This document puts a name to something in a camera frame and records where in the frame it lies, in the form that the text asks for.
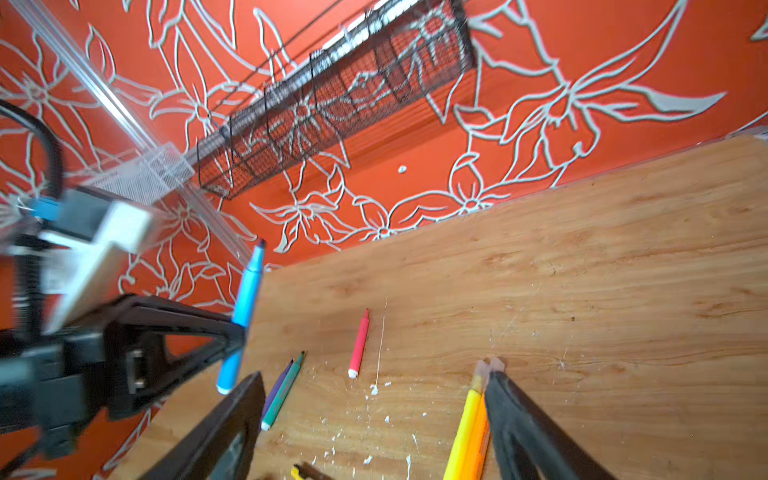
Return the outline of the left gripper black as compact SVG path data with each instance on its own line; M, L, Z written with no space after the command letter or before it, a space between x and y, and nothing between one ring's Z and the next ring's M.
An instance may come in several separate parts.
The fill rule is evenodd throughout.
M74 454L97 414L129 418L245 345L227 316L157 296L123 295L109 306L103 342L87 335L23 341L1 331L1 433L36 428L21 454Z

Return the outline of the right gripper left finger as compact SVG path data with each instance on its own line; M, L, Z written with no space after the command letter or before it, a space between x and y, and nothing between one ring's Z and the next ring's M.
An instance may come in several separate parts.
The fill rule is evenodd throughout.
M261 431L265 400L262 375L255 372L247 376L142 477L247 478Z

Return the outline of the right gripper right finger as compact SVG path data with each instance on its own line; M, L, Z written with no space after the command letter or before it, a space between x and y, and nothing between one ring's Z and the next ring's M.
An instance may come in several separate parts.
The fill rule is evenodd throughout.
M491 440L503 479L612 479L504 372L485 390Z

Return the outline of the blue marker pen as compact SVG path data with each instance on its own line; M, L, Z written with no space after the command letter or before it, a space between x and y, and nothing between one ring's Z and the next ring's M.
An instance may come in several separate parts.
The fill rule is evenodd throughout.
M259 240L256 244L248 265L242 272L237 299L232 320L248 333L257 304L259 291L264 277L264 259L266 242ZM245 347L241 347L226 358L217 379L216 388L219 394L228 395L237 385Z

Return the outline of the orange marker pen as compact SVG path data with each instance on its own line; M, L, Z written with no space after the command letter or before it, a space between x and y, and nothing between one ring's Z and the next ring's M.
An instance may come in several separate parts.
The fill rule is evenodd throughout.
M481 479L483 475L486 455L490 442L490 425L485 405L485 391L482 391L481 399L475 422L471 432L467 454L463 465L461 479Z

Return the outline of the yellow marker pen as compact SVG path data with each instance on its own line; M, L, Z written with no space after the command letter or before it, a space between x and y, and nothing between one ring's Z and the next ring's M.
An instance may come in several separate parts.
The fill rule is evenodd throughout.
M479 360L476 363L460 423L446 464L444 480L459 479L461 476L489 368L490 365L484 360Z

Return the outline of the pink marker pen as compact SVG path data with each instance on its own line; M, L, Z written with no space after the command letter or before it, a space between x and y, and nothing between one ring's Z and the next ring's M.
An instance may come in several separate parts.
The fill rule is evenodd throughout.
M362 359L370 327L370 310L366 309L360 321L359 329L355 339L353 353L348 368L348 377L356 379L360 374Z

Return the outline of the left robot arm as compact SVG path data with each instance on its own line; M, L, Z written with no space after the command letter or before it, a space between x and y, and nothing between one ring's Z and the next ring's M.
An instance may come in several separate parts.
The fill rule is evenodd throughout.
M1 333L1 431L39 427L37 442L2 469L7 477L37 454L71 455L96 415L137 414L245 346L244 327L223 315L156 296L122 295L88 307L71 327L45 326L43 234L59 218L38 218L16 233L14 329Z

